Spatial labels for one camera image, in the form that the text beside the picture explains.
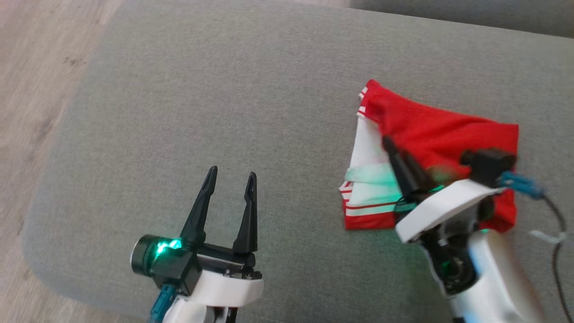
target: blue connector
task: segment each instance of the blue connector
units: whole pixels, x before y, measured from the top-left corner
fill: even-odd
[[[513,172],[502,173],[500,185],[524,193],[532,199],[542,199],[544,196],[544,189],[541,186]]]
[[[152,311],[150,312],[148,323],[162,323],[165,317],[165,313],[173,304],[176,295],[177,290],[174,285],[163,285],[160,294],[152,307]]]

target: gray cushion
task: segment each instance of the gray cushion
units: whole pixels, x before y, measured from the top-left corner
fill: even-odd
[[[572,0],[348,0],[342,3],[363,10],[574,37]]]
[[[519,123],[519,170],[572,210],[573,53],[570,39],[369,11],[127,1],[61,121],[26,221],[26,259],[63,295],[144,317],[158,291],[132,273],[131,249],[145,233],[177,235],[218,165],[211,243],[231,245],[247,176],[259,178],[266,288],[240,322],[445,322],[417,246],[392,230],[343,228],[357,94],[375,78],[430,105]],[[553,232],[554,218],[517,203],[513,246],[557,321],[551,246],[527,233]],[[564,255],[572,297],[571,244]]]

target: red cloth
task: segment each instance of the red cloth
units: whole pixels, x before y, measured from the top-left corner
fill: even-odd
[[[345,181],[343,185],[339,188],[341,195],[343,197],[343,210],[345,212],[345,229],[347,230],[377,230],[377,229],[389,229],[395,227],[394,213],[393,212],[367,212],[364,215],[356,216],[349,215],[353,209],[376,209],[375,205],[365,205],[365,206],[348,206],[349,197],[352,193],[352,183]],[[390,203],[383,203],[383,205],[395,205],[396,201]]]
[[[367,88],[361,101],[364,115],[424,168],[445,165],[466,178],[470,170],[461,166],[459,159],[468,149],[496,147],[517,154],[518,125],[425,106],[385,89],[375,80],[370,80]],[[483,226],[507,231],[516,223],[514,192],[506,190],[494,199],[495,214]]]

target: black cable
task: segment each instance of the black cable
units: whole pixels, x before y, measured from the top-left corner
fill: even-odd
[[[562,234],[566,234],[566,220],[564,219],[562,212],[560,212],[560,210],[558,209],[558,206],[556,206],[556,204],[554,204],[554,202],[552,202],[552,200],[546,195],[543,195],[542,199],[544,200],[544,202],[546,202],[546,204],[550,207],[552,212],[556,215],[556,218],[558,219],[558,224],[560,226],[560,232]],[[562,304],[562,310],[564,311],[564,315],[566,315],[566,319],[568,320],[569,323],[573,323],[572,316],[570,315],[570,311],[568,310],[568,307],[566,305],[566,298],[564,297],[564,290],[562,290],[560,275],[558,273],[558,254],[560,252],[560,249],[562,248],[562,242],[563,241],[560,241],[556,244],[556,246],[554,247],[554,252],[552,253],[552,273],[554,274],[554,282],[556,283],[556,289],[558,289],[558,296],[560,298],[560,303]]]

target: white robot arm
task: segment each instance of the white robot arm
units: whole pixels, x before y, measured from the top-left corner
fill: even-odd
[[[542,323],[542,307],[501,234],[478,224],[493,210],[492,195],[515,158],[495,149],[467,154],[470,179],[436,190],[430,176],[388,137],[385,149],[404,199],[395,230],[418,243],[448,300],[455,323]]]
[[[204,225],[217,167],[207,174],[180,236],[147,234],[136,243],[131,267],[161,289],[149,323],[233,323],[238,308],[259,299],[263,277],[257,251],[257,177],[245,189],[246,207],[233,248],[206,244]]]

